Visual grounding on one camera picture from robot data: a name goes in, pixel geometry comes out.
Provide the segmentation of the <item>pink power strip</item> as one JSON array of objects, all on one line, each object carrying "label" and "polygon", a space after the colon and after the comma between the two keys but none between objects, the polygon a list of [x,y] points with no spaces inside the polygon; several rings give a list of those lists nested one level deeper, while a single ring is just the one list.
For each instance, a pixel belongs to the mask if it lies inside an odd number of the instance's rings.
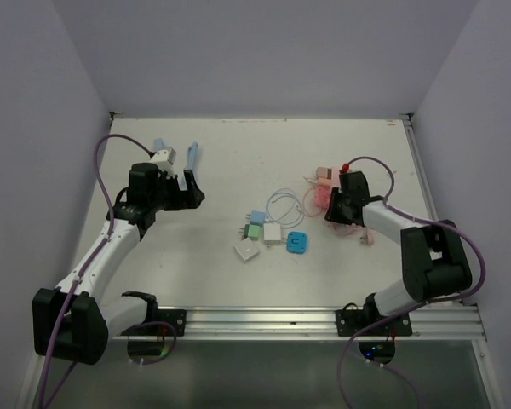
[{"label": "pink power strip", "polygon": [[314,205],[321,210],[328,210],[330,206],[330,195],[332,187],[327,185],[317,185],[314,188]]}]

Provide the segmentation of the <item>blue power strip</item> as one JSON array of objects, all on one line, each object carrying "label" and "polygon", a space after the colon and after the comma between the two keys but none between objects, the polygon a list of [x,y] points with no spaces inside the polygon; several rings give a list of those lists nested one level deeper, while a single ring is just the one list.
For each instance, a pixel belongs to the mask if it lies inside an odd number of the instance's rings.
[{"label": "blue power strip", "polygon": [[[156,151],[164,149],[166,147],[167,146],[165,145],[164,141],[161,138],[155,139],[154,142],[153,142],[153,151],[154,151],[154,153]],[[184,181],[184,176],[178,176],[176,173],[174,173],[174,175],[167,174],[166,172],[164,172],[164,173],[169,178],[172,178],[173,176],[177,176],[178,177],[178,180],[179,180],[178,181],[178,186],[179,186],[179,189],[181,191],[186,188],[186,184],[185,184],[185,181]]]}]

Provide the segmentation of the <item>blue round plug adapter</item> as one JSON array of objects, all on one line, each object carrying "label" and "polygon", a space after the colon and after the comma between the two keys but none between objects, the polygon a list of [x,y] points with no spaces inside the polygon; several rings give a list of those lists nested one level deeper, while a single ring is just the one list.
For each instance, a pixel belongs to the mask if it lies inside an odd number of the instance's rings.
[{"label": "blue round plug adapter", "polygon": [[285,239],[285,248],[291,254],[303,255],[307,252],[307,235],[304,232],[291,231]]}]

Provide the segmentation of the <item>light blue charger plug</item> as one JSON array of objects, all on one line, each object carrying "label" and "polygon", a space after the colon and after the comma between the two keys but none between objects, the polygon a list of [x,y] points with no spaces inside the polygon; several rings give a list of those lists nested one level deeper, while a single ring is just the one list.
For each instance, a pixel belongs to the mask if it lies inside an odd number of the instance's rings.
[{"label": "light blue charger plug", "polygon": [[266,222],[266,213],[264,211],[252,210],[246,215],[246,219],[250,225],[261,227]]}]

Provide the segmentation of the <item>green charger plug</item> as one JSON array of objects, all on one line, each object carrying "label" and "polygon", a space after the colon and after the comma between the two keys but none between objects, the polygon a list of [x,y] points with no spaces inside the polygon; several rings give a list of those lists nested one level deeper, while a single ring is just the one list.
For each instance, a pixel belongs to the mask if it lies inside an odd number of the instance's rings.
[{"label": "green charger plug", "polygon": [[255,224],[245,224],[242,228],[239,229],[239,233],[243,239],[250,239],[253,241],[257,241],[262,232],[262,226]]}]

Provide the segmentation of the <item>white cube charger plug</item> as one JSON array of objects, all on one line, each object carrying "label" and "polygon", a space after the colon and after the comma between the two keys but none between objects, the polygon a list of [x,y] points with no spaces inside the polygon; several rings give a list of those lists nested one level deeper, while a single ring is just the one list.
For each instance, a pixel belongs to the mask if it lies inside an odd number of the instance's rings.
[{"label": "white cube charger plug", "polygon": [[267,247],[283,243],[282,226],[278,223],[268,222],[263,225],[263,243]]}]

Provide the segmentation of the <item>tan cube adapter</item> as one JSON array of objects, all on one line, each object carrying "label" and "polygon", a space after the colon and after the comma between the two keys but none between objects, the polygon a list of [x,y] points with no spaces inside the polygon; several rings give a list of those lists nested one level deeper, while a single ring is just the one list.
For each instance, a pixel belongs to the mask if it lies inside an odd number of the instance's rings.
[{"label": "tan cube adapter", "polygon": [[336,168],[336,167],[323,167],[323,166],[319,166],[317,169],[316,169],[316,178],[317,179],[325,179],[325,180],[334,180],[338,177],[339,175],[339,169]]}]

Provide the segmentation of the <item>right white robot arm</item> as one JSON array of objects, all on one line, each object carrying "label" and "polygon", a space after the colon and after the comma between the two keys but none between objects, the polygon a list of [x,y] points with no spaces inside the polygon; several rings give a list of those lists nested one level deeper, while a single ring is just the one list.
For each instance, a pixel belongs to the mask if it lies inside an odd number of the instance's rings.
[{"label": "right white robot arm", "polygon": [[376,231],[400,248],[401,278],[369,295],[363,306],[362,323],[369,333],[382,334],[393,314],[471,286],[473,276],[454,224],[400,215],[382,196],[370,194],[363,172],[346,165],[339,182],[324,219]]}]

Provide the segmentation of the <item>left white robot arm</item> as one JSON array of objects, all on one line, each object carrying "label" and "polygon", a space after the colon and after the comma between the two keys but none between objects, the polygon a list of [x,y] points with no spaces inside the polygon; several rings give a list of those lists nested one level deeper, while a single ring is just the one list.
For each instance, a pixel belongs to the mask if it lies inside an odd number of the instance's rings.
[{"label": "left white robot arm", "polygon": [[53,289],[40,289],[32,299],[34,349],[86,365],[97,363],[110,339],[138,331],[155,332],[160,320],[157,298],[126,291],[118,300],[101,299],[125,257],[143,240],[160,211],[197,209],[204,193],[191,169],[178,182],[153,162],[133,164],[127,187],[109,202],[103,228],[81,262]]}]

